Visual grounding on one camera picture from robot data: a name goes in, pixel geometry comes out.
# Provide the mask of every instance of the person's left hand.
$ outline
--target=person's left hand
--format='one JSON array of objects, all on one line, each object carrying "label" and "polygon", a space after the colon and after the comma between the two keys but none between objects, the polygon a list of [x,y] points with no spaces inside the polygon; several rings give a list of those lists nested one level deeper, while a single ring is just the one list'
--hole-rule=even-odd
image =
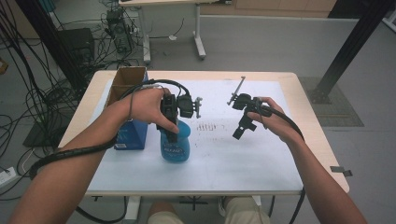
[{"label": "person's left hand", "polygon": [[156,123],[166,130],[178,133],[176,124],[168,120],[163,113],[161,113],[160,103],[164,94],[170,94],[170,91],[166,88],[145,89],[128,95],[122,99],[121,102],[124,105],[128,105],[129,111],[131,97],[133,97],[131,114],[128,115],[128,118],[142,120],[147,123]]}]

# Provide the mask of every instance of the beige pants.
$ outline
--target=beige pants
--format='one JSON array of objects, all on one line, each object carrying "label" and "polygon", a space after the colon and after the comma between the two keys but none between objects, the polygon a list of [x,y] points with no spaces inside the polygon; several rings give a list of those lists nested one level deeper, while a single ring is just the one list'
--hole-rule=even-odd
[{"label": "beige pants", "polygon": [[[230,200],[225,213],[225,224],[269,224],[270,218],[251,197],[236,197]],[[183,224],[171,212],[159,212],[148,218],[148,224]]]}]

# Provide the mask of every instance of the hand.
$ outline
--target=hand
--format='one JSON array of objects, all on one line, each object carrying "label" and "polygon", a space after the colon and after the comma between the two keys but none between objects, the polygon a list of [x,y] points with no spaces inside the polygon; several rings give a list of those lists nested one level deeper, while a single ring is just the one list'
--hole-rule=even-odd
[{"label": "hand", "polygon": [[[267,103],[273,109],[285,113],[271,97],[259,97],[264,103]],[[296,131],[282,118],[278,117],[277,115],[273,114],[271,117],[267,118],[265,116],[261,116],[258,113],[248,112],[247,116],[253,120],[256,120],[262,123],[265,127],[267,127],[271,132],[279,136],[279,138],[284,141],[288,142],[291,138],[294,138],[297,134]]]},{"label": "hand", "polygon": [[120,102],[127,106],[128,118],[138,119],[147,123],[156,123],[165,129],[178,133],[176,124],[168,120],[163,113],[161,113],[160,103],[164,94],[170,94],[166,88],[163,89],[145,89],[136,91],[130,94]]}]

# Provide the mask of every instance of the forearm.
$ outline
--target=forearm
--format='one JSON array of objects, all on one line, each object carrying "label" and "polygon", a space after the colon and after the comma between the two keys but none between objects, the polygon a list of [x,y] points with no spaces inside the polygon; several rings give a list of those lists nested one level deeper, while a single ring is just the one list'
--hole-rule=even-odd
[{"label": "forearm", "polygon": [[[115,103],[61,150],[101,145],[111,140],[127,113]],[[65,223],[89,186],[105,151],[45,166],[24,193],[10,223]]]},{"label": "forearm", "polygon": [[301,137],[287,144],[304,183],[309,202],[321,223],[366,223],[338,183],[323,168]]}]

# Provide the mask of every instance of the white power outlet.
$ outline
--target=white power outlet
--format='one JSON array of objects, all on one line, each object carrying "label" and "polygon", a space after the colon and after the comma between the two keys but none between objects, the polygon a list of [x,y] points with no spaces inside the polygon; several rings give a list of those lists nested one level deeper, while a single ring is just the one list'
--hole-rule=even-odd
[{"label": "white power outlet", "polygon": [[17,179],[18,176],[15,173],[14,167],[9,167],[8,172],[3,171],[0,173],[0,188]]}]

